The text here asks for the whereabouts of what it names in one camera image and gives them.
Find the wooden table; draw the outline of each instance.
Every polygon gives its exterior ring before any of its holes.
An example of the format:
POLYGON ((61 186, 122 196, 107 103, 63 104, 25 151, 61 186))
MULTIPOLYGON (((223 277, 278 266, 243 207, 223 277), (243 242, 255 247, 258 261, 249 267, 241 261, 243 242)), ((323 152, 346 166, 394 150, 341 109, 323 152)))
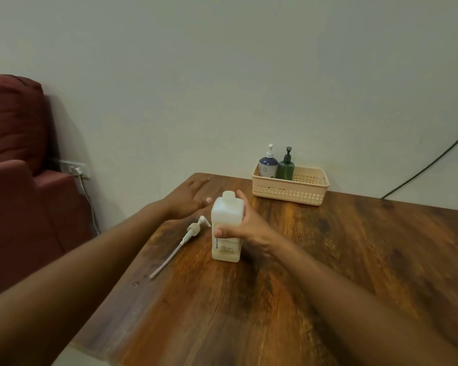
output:
MULTIPOLYGON (((200 193, 237 189, 252 197, 251 180, 223 176, 200 193)), ((458 347, 458 211, 335 192, 320 207, 252 204, 306 252, 458 347)), ((213 260, 210 229, 150 281, 197 218, 161 226, 75 347, 122 365, 359 364, 279 264, 251 250, 238 264, 213 260)))

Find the power outlet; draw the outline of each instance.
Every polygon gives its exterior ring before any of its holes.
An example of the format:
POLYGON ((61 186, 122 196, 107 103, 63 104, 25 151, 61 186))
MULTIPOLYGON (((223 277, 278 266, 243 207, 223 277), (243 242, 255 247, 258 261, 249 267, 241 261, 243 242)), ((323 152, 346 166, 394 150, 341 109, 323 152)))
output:
POLYGON ((62 160, 62 159, 52 159, 52 162, 59 168, 60 172, 67 173, 68 175, 72 175, 78 177, 78 173, 76 172, 76 168, 81 170, 81 177, 84 179, 90 179, 90 168, 85 163, 78 163, 78 162, 71 162, 69 160, 62 160))

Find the forearm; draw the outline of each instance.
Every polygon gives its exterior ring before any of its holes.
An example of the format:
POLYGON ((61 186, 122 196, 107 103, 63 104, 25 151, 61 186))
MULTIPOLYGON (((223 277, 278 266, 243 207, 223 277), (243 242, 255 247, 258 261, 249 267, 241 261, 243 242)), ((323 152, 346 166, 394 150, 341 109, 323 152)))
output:
POLYGON ((332 269, 275 235, 272 253, 363 363, 458 365, 458 350, 332 269))
POLYGON ((149 204, 2 293, 0 364, 50 364, 167 216, 163 201, 149 204))

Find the beige basket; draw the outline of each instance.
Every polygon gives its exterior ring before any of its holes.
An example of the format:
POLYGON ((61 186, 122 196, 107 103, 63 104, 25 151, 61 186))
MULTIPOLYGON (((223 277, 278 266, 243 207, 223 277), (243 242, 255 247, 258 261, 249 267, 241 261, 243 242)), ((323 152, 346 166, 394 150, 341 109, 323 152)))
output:
POLYGON ((329 181, 318 168, 295 167, 293 180, 259 176, 258 166, 253 172, 253 195, 286 202, 321 205, 329 181))

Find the power cord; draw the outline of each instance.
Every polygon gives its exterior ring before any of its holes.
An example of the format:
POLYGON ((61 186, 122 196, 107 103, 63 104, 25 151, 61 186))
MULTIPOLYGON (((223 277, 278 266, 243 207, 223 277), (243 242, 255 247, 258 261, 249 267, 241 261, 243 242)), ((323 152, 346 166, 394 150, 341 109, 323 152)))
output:
POLYGON ((95 229, 95 232, 97 235, 100 235, 100 229, 98 228, 97 224, 97 218, 95 217, 95 211, 93 209, 93 204, 92 201, 90 200, 90 197, 88 196, 85 185, 83 184, 83 172, 81 171, 81 168, 77 167, 75 168, 75 172, 79 178, 79 184, 81 185, 81 189, 83 190, 83 193, 85 194, 86 200, 88 201, 88 204, 90 204, 90 210, 92 211, 92 223, 93 223, 93 228, 95 229))
POLYGON ((450 146, 449 148, 447 148, 445 150, 444 153, 442 153, 439 157, 437 157, 436 159, 434 159, 431 163, 429 163, 425 168, 423 168, 420 172, 417 172, 414 176, 412 176, 411 178, 409 178, 406 182, 404 182, 403 184, 397 186, 394 190, 392 190, 391 192, 385 194, 384 196, 382 196, 380 199, 385 199, 387 196, 389 196, 390 194, 396 192, 397 190, 399 190, 401 187, 403 187, 404 185, 408 184, 410 181, 412 181, 413 179, 415 179, 417 176, 419 176, 422 172, 424 172, 425 170, 427 170, 428 168, 430 168, 434 163, 436 163, 438 160, 440 160, 442 157, 444 157, 451 149, 453 149, 456 145, 458 144, 458 140, 456 140, 452 146, 450 146))

